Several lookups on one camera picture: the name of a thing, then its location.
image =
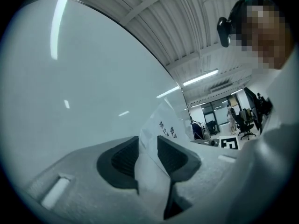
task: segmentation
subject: person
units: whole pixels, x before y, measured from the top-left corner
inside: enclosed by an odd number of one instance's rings
[[[192,124],[194,139],[203,140],[201,124],[197,121],[194,121],[191,116],[190,116],[190,120],[191,120],[191,124]]]
[[[236,125],[235,125],[235,110],[233,109],[233,107],[231,107],[230,105],[227,105],[228,107],[228,120],[229,120],[229,127],[230,127],[230,132],[233,133],[234,131],[236,131]]]
[[[235,35],[237,45],[251,47],[267,68],[282,69],[295,47],[283,13],[271,0],[239,0],[217,30],[223,47]]]
[[[261,105],[263,105],[263,103],[266,103],[265,99],[263,96],[261,96],[260,93],[257,94],[257,98],[260,101]]]

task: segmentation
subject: ceiling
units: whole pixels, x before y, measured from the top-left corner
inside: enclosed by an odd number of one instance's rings
[[[134,34],[182,87],[189,106],[225,97],[251,79],[257,59],[237,46],[223,48],[216,30],[218,18],[228,17],[238,0],[80,1]],[[214,69],[217,75],[183,86]]]

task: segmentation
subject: white wall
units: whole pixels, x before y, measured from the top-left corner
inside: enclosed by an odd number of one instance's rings
[[[237,92],[237,98],[241,105],[241,109],[250,109],[250,105],[244,90]]]
[[[253,69],[253,78],[246,85],[253,93],[260,93],[265,99],[268,98],[267,89],[280,70],[274,69]]]
[[[20,187],[74,150],[139,135],[165,97],[191,127],[180,89],[157,98],[177,84],[141,43],[72,0],[59,23],[57,1],[23,7],[1,44],[0,153]]]
[[[194,107],[194,108],[190,108],[190,114],[191,114],[191,117],[194,121],[197,121],[197,122],[200,122],[200,123],[205,123],[205,116],[204,116],[204,113],[201,109],[201,106],[197,106],[197,107]]]

